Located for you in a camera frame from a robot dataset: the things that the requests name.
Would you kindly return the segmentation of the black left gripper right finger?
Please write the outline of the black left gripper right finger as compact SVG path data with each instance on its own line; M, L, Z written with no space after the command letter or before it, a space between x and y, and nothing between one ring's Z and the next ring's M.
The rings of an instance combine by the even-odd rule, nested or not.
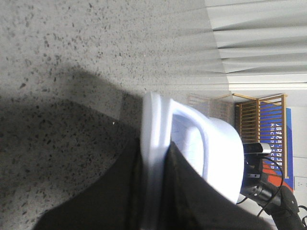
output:
M270 225L215 191L172 142L166 154L161 230L269 230Z

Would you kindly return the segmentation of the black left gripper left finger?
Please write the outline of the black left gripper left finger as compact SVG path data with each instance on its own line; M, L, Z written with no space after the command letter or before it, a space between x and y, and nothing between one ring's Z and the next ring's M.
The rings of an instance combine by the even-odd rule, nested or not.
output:
M84 191L47 211L36 230L139 230L142 220L142 158L139 139Z

